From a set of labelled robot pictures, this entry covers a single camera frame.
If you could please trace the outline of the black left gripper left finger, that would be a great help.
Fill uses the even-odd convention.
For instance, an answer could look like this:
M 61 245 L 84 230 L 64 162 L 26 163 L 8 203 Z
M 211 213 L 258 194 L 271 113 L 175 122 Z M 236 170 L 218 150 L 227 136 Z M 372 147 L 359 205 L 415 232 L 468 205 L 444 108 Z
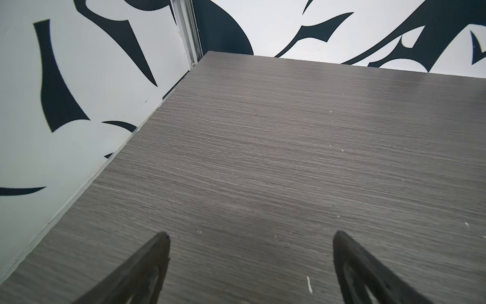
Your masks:
M 170 237 L 160 232 L 75 303 L 157 303 L 170 261 Z

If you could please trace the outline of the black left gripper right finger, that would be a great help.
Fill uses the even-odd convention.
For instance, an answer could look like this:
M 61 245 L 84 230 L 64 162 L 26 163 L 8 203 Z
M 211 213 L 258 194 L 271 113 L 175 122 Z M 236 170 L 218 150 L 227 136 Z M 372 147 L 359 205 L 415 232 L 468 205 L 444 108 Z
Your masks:
M 345 303 L 431 303 L 344 231 L 333 239 L 335 273 Z

